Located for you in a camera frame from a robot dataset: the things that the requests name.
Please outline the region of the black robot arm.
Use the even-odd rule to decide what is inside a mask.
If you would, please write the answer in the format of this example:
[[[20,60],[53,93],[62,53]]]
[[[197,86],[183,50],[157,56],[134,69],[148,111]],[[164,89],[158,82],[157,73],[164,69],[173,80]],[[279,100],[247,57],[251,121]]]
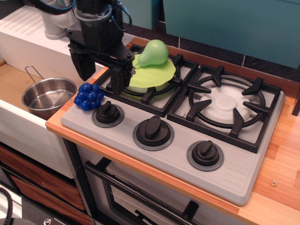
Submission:
[[[112,70],[115,95],[129,86],[135,71],[134,54],[122,42],[126,31],[122,14],[126,12],[118,0],[80,0],[75,17],[81,29],[66,33],[71,59],[80,78],[88,80],[96,71],[96,63],[104,65]]]

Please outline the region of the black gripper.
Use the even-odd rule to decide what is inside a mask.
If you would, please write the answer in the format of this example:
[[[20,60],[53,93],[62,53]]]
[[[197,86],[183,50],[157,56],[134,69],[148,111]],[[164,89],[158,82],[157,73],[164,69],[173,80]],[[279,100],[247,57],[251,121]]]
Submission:
[[[95,72],[95,63],[112,68],[111,85],[114,95],[129,86],[135,69],[133,53],[123,44],[122,9],[105,9],[99,14],[75,10],[80,29],[69,31],[69,50],[79,77],[87,81]]]

